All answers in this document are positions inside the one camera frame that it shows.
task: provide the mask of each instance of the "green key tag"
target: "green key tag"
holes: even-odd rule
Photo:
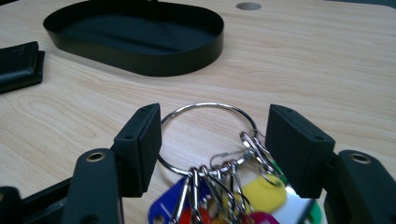
[[[242,188],[254,211],[272,213],[286,201],[287,192],[282,181],[273,175],[267,176],[276,186],[259,176]]]

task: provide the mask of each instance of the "wood grain surface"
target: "wood grain surface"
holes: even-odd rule
[[[396,178],[395,9],[253,0],[262,7],[241,10],[240,0],[178,1],[220,14],[223,52],[184,76],[144,77],[53,45],[43,20],[76,2],[0,7],[0,48],[37,41],[46,51],[41,84],[0,95],[0,186],[29,196],[70,177],[83,152],[111,147],[139,107],[160,103],[164,117],[196,102],[235,105],[263,132],[270,104],[293,108],[336,140],[335,152],[368,153]],[[246,128],[222,110],[192,110],[164,129],[161,153],[186,169],[208,164],[214,153],[241,148]],[[150,205],[177,179],[157,164],[148,193],[124,200],[126,223],[147,223]]]

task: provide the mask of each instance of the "black plastic tray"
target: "black plastic tray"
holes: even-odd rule
[[[155,1],[86,1],[44,20],[55,46],[137,74],[187,74],[221,54],[224,22],[202,7]]]

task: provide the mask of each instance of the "round hole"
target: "round hole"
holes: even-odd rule
[[[236,7],[242,10],[257,10],[260,9],[262,6],[257,3],[246,2],[246,3],[239,3],[236,5]]]
[[[134,139],[134,136],[131,135],[131,134],[128,134],[128,135],[125,136],[125,139]]]
[[[161,215],[158,215],[154,218],[154,224],[164,224],[165,218]]]
[[[105,155],[106,154],[103,152],[94,152],[89,157],[87,157],[87,161],[90,162],[101,161],[102,159],[105,158]]]
[[[369,158],[367,158],[367,157],[364,156],[364,155],[358,154],[358,153],[353,153],[352,155],[350,155],[350,158],[351,158],[353,161],[356,161],[356,162],[359,162],[359,163],[362,163],[362,164],[369,164],[369,163],[371,163],[371,161],[370,161]]]
[[[323,138],[323,137],[320,137],[320,136],[315,136],[315,138],[316,138],[317,140],[319,140],[319,141],[323,141],[323,140],[324,140],[324,138]]]
[[[79,224],[96,224],[99,222],[99,216],[97,214],[89,214],[81,219]]]

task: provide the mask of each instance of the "split ring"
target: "split ring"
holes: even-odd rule
[[[250,123],[252,130],[257,130],[256,124],[253,121],[253,119],[247,114],[245,113],[243,110],[239,109],[238,107],[235,107],[233,105],[226,105],[223,103],[196,103],[196,104],[192,104],[192,105],[185,105],[175,111],[173,111],[172,113],[168,114],[167,116],[165,116],[163,118],[163,120],[161,121],[162,126],[164,127],[164,125],[171,119],[177,117],[178,115],[187,112],[191,109],[194,108],[202,108],[202,107],[215,107],[215,108],[220,108],[220,109],[225,109],[225,110],[229,110],[232,112],[235,112],[237,114],[242,115],[245,119],[247,119],[247,121]],[[247,160],[247,156],[244,155],[242,156],[240,159],[238,159],[236,161],[236,163],[238,165],[244,163]],[[158,155],[158,161],[167,169],[169,169],[170,171],[179,174],[179,175],[189,175],[190,171],[188,170],[184,170],[184,169],[180,169],[177,168],[174,165],[171,165],[169,162],[167,162],[166,160],[163,159],[163,157],[161,156],[161,154]],[[230,170],[229,167],[225,166],[225,167],[221,167],[219,169],[222,173],[226,173]],[[211,170],[209,172],[199,172],[198,175],[199,176],[207,176],[207,175],[217,175],[218,174],[218,170]]]

